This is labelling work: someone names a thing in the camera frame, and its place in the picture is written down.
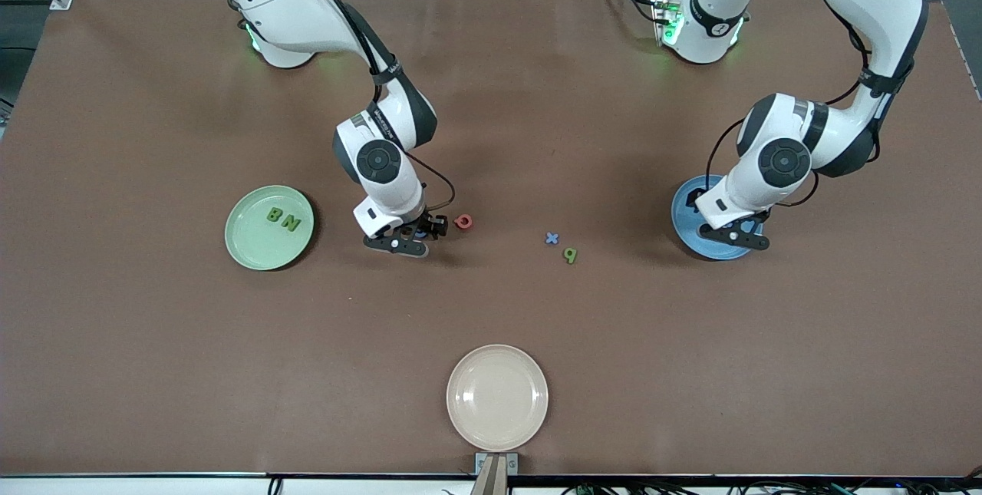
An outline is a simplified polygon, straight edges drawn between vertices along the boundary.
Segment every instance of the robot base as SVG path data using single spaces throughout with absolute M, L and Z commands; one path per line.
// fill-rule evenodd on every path
M 277 48 L 267 41 L 263 41 L 260 37 L 256 37 L 249 28 L 246 28 L 246 32 L 252 38 L 252 50 L 258 51 L 267 64 L 274 66 L 274 68 L 299 68 L 299 66 L 310 61 L 310 58 L 313 58 L 312 52 L 283 50 L 283 48 Z
M 719 174 L 709 175 L 709 188 L 715 186 L 722 180 L 722 176 Z M 695 207 L 690 207 L 685 205 L 688 201 L 688 194 L 692 190 L 697 188 L 705 188 L 706 177 L 702 174 L 698 177 L 690 178 L 690 180 L 685 181 L 674 198 L 672 198 L 672 226 L 676 230 L 678 239 L 684 241 L 685 246 L 688 246 L 692 251 L 707 257 L 715 261 L 730 261 L 732 259 L 739 259 L 747 253 L 750 253 L 750 249 L 746 247 L 736 247 L 729 246 L 726 243 L 719 243 L 719 241 L 714 241 L 711 239 L 705 239 L 699 236 L 699 226 L 705 225 L 706 220 L 702 218 L 702 214 L 699 213 L 699 209 Z M 756 233 L 764 232 L 764 225 L 758 225 Z
M 664 19 L 669 24 L 655 23 L 655 40 L 659 46 L 670 48 L 679 58 L 690 64 L 713 64 L 726 55 L 730 47 L 737 43 L 744 19 L 733 26 L 726 24 L 726 34 L 710 37 L 706 29 L 692 18 L 691 0 L 652 0 L 651 13 L 655 19 Z

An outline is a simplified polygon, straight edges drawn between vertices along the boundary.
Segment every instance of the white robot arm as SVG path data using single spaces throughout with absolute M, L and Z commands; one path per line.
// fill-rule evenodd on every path
M 712 64 L 736 44 L 750 0 L 660 0 L 658 41 L 685 61 Z
M 859 170 L 873 153 L 891 101 L 913 68 L 928 8 L 924 0 L 826 1 L 870 41 L 855 99 L 845 110 L 786 94 L 754 104 L 736 142 L 740 162 L 708 191 L 698 188 L 688 198 L 706 223 L 703 239 L 766 249 L 769 241 L 743 226 L 763 222 L 811 170 L 840 177 Z
M 445 236 L 445 216 L 431 216 L 407 151 L 432 139 L 437 118 L 402 65 L 353 6 L 341 0 L 229 0 L 270 65 L 296 68 L 320 51 L 351 51 L 369 65 L 375 97 L 338 125 L 334 153 L 367 197 L 354 216 L 365 245 L 413 257 L 427 254 L 418 235 Z M 381 88 L 386 96 L 379 100 Z

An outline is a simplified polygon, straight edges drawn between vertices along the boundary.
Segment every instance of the brown mat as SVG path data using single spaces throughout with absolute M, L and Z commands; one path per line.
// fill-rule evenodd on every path
M 444 391 L 490 342 L 549 380 L 530 474 L 982 460 L 982 114 L 942 6 L 880 162 L 776 211 L 771 250 L 708 263 L 674 238 L 678 184 L 759 97 L 857 75 L 820 0 L 756 0 L 705 68 L 622 0 L 350 2 L 436 107 L 418 155 L 474 228 L 425 260 L 361 246 L 331 153 L 371 95 L 357 58 L 270 68 L 225 0 L 76 0 L 0 143 L 3 473 L 469 470 Z M 273 183 L 321 229 L 252 272 L 222 230 Z

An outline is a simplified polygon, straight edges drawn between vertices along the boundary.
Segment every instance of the green plate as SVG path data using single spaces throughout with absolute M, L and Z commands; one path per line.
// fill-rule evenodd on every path
M 304 252 L 313 235 L 313 208 L 288 186 L 249 192 L 225 222 L 232 259 L 255 271 L 279 269 Z

